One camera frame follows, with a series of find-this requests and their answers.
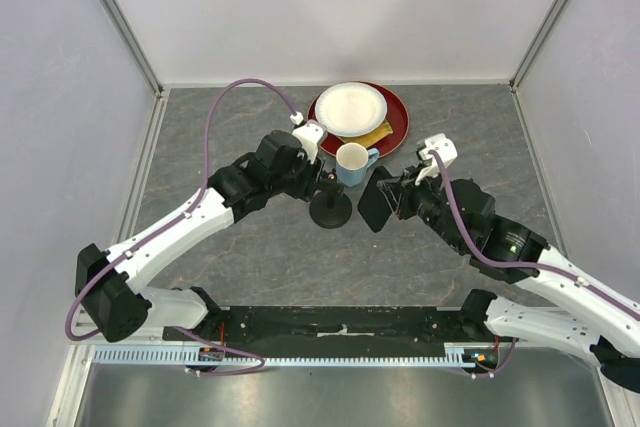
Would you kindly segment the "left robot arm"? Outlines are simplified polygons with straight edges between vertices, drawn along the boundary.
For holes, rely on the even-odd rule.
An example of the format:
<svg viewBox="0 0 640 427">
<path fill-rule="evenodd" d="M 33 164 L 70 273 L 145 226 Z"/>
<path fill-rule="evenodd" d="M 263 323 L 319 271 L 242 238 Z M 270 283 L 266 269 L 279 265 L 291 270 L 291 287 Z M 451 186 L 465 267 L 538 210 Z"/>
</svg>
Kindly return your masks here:
<svg viewBox="0 0 640 427">
<path fill-rule="evenodd" d="M 286 194 L 309 201 L 323 162 L 324 129 L 309 122 L 275 130 L 258 148 L 207 178 L 202 189 L 152 226 L 106 250 L 95 244 L 77 256 L 74 308 L 83 308 L 108 342 L 141 327 L 183 327 L 198 340 L 219 329 L 215 302 L 201 288 L 157 289 L 150 282 L 171 262 L 213 234 Z"/>
</svg>

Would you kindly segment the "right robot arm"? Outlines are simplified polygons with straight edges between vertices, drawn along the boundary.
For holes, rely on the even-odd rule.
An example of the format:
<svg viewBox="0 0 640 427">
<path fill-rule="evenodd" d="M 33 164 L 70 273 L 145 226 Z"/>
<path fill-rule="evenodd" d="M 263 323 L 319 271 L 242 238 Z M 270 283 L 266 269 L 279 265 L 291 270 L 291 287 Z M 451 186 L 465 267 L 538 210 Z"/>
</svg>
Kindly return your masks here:
<svg viewBox="0 0 640 427">
<path fill-rule="evenodd" d="M 482 274 L 545 298 L 585 321 L 587 349 L 604 376 L 639 390 L 639 304 L 580 269 L 526 226 L 495 212 L 495 199 L 471 179 L 418 177 L 417 168 L 379 181 L 401 220 L 418 217 Z"/>
</svg>

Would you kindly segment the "black phone stand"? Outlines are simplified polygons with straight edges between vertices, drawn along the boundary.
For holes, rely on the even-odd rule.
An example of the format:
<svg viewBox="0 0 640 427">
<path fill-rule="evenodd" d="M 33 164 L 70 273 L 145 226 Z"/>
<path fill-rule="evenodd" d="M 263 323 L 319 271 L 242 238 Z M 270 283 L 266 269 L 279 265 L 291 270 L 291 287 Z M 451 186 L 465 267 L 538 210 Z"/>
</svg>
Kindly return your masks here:
<svg viewBox="0 0 640 427">
<path fill-rule="evenodd" d="M 334 170 L 320 176 L 309 204 L 311 220 L 323 229 L 337 229 L 351 218 L 352 203 Z"/>
</svg>

